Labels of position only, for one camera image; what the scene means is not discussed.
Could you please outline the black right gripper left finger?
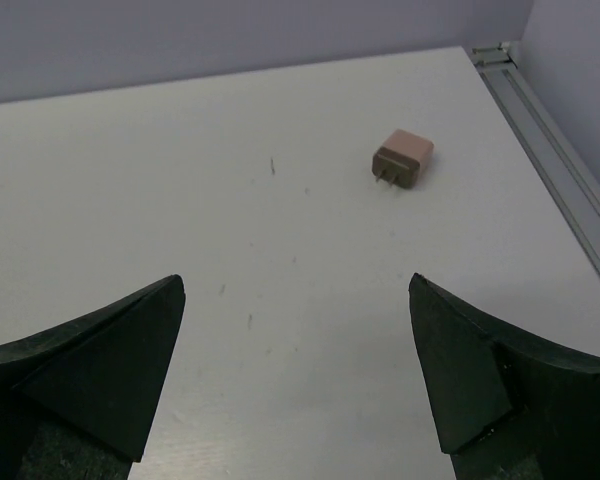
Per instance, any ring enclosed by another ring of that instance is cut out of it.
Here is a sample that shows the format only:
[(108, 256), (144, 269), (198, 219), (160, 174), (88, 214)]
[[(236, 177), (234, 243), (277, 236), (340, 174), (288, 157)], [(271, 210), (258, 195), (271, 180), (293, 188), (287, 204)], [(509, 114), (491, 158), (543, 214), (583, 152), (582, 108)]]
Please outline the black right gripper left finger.
[(0, 345), (0, 479), (126, 479), (141, 461), (185, 308), (171, 275)]

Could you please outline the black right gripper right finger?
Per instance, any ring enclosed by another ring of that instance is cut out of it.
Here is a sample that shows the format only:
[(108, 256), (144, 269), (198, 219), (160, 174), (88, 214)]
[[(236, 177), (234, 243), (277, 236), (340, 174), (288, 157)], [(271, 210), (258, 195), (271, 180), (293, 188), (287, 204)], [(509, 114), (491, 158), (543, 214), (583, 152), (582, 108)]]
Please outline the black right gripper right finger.
[(409, 309), (458, 479), (600, 479), (600, 357), (483, 312), (420, 274)]

